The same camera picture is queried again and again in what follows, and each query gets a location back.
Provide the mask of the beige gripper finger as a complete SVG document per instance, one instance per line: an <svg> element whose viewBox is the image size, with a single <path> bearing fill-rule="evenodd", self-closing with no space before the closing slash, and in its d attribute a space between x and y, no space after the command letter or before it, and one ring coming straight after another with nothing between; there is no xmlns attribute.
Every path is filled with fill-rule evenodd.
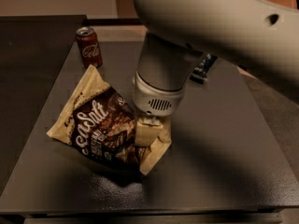
<svg viewBox="0 0 299 224"><path fill-rule="evenodd" d="M139 118L135 127L135 145L148 147L158 137L164 125L160 119Z"/></svg>

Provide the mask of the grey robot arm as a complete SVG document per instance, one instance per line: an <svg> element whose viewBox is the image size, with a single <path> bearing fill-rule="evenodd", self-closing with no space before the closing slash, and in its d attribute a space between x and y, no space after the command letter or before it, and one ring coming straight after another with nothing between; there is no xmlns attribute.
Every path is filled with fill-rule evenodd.
<svg viewBox="0 0 299 224"><path fill-rule="evenodd" d="M210 53L293 101L299 94L299 11L266 0L134 0L147 28L134 78L142 147L170 138L192 70Z"/></svg>

